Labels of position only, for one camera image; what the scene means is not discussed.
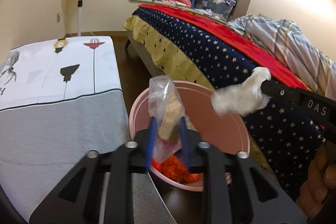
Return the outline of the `person right hand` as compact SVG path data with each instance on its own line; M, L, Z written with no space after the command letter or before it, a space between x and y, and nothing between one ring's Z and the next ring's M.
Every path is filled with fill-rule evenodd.
M323 143L310 163L307 180L295 203L312 220L321 211L322 202L332 189L335 189L335 163Z

